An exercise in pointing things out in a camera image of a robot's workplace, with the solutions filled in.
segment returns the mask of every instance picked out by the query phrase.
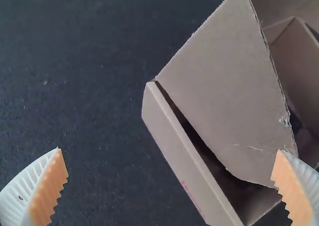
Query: dark carpet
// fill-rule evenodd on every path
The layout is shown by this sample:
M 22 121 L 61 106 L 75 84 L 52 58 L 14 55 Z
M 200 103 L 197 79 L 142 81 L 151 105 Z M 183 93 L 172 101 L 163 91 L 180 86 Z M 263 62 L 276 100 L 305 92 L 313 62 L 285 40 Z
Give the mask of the dark carpet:
M 0 0 L 0 187 L 59 146 L 70 177 L 53 226 L 205 225 L 141 105 L 222 1 Z

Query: brown cardboard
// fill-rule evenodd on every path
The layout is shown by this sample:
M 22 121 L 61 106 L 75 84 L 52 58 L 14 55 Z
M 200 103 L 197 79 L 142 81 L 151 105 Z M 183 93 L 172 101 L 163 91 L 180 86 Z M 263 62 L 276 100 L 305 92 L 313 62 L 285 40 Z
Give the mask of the brown cardboard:
M 273 25 L 291 16 L 305 20 L 319 31 L 319 0 L 251 0 L 262 27 Z
M 280 202 L 278 149 L 319 165 L 319 45 L 292 16 L 318 30 L 319 1 L 269 1 L 225 0 L 145 88 L 142 118 L 209 225 L 250 226 Z
M 226 0 L 156 80 L 236 177 L 273 187 L 277 150 L 297 155 L 281 122 L 289 115 L 250 0 Z
M 319 136 L 319 43 L 293 19 L 270 46 L 280 82 L 299 118 Z
M 225 174 L 203 142 L 186 133 L 185 119 L 167 97 L 159 84 L 147 83 L 142 118 L 207 224 L 252 225 L 280 202 L 275 190 Z

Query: cardboard box wall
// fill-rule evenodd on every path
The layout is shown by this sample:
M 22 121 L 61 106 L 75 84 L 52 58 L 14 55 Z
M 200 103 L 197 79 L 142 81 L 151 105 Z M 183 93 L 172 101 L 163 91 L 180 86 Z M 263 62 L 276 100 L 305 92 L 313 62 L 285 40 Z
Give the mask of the cardboard box wall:
M 258 2 L 225 0 L 161 71 L 156 82 L 149 82 L 145 89 L 143 120 L 209 225 L 252 225 L 266 214 L 280 196 L 276 190 L 248 182 L 273 187 L 269 177 L 276 151 L 286 149 L 298 154 L 285 97 L 251 3 L 254 1 Z M 273 18 L 261 15 L 271 52 L 278 55 L 274 60 L 279 74 L 287 74 L 288 62 L 281 57 L 286 48 L 280 45 L 281 41 L 287 42 L 286 33 L 303 35 L 288 44 L 291 50 L 300 44 L 314 50 L 311 56 L 318 50 L 305 23 L 293 17 L 287 19 L 287 10 L 283 12 Z M 304 63 L 309 54 L 301 51 L 296 56 Z M 319 62 L 316 57 L 313 60 L 305 66 L 311 68 L 311 63 Z M 306 79 L 306 75 L 297 78 L 298 90 L 312 89 Z M 314 166 L 318 162 L 318 142 L 309 131 L 309 114 L 301 110 L 299 94 L 286 86 L 283 83 L 289 103 L 303 123 L 296 137 L 297 146 L 303 149 L 303 160 Z M 314 91 L 303 96 L 302 100 L 316 106 L 317 101 L 311 101 Z M 311 113 L 318 113 L 314 107 L 311 109 Z M 244 181 L 228 174 L 225 168 Z

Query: cardboard flap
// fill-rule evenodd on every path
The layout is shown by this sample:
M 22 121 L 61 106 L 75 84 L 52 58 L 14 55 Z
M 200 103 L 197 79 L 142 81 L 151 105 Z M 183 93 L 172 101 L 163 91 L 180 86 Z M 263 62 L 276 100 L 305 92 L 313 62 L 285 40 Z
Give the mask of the cardboard flap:
M 233 175 L 273 187 L 277 150 L 297 150 L 269 55 L 250 0 L 226 0 L 156 80 Z
M 306 24 L 295 18 L 273 42 L 270 49 L 285 94 L 301 121 L 318 138 L 318 41 Z

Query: corrugated cardboard edge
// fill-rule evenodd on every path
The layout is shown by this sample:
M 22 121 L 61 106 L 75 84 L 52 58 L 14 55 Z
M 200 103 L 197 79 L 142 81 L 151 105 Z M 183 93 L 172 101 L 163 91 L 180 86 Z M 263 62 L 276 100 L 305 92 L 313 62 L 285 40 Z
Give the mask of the corrugated cardboard edge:
M 264 31 L 263 31 L 263 28 L 259 22 L 259 19 L 258 19 L 258 16 L 257 16 L 257 12 L 253 6 L 253 3 L 251 0 L 249 0 L 250 2 L 250 5 L 253 9 L 253 12 L 254 12 L 254 15 L 255 15 L 255 18 L 256 18 L 256 21 L 259 25 L 259 28 L 260 28 L 260 33 L 262 35 L 262 38 L 264 40 L 264 44 L 265 44 L 265 47 L 267 49 L 267 52 L 268 52 L 268 55 L 269 55 L 269 58 L 270 58 L 270 61 L 271 61 L 271 64 L 272 64 L 272 67 L 273 67 L 273 70 L 274 70 L 274 73 L 275 73 L 275 76 L 276 76 L 276 79 L 277 79 L 277 82 L 278 82 L 278 85 L 279 85 L 279 88 L 280 88 L 280 92 L 281 92 L 281 96 L 283 98 L 283 101 L 284 101 L 284 105 L 285 105 L 285 108 L 286 108 L 286 112 L 287 112 L 287 118 L 283 118 L 281 119 L 282 123 L 284 124 L 284 126 L 290 131 L 290 134 L 291 134 L 291 138 L 292 138 L 292 144 L 293 144 L 293 147 L 295 148 L 295 156 L 298 157 L 298 149 L 297 149 L 297 144 L 296 144 L 296 141 L 295 141 L 295 136 L 294 136 L 294 133 L 293 133 L 293 130 L 292 130 L 292 126 L 290 124 L 290 121 L 289 121 L 289 118 L 290 118 L 290 110 L 288 108 L 288 105 L 287 105 L 287 99 L 284 95 L 284 91 L 283 91 L 283 87 L 280 83 L 280 80 L 279 80 L 279 77 L 278 77 L 278 72 L 277 72 L 277 69 L 275 67 L 275 63 L 274 63 L 274 60 L 273 60 L 273 57 L 271 56 L 271 53 L 270 53 L 270 49 L 269 49 L 269 46 L 268 46 L 268 43 L 267 43 L 267 40 L 266 40 L 266 37 L 265 37 L 265 34 L 264 34 Z
M 155 82 L 146 84 L 142 118 L 205 222 L 243 226 Z

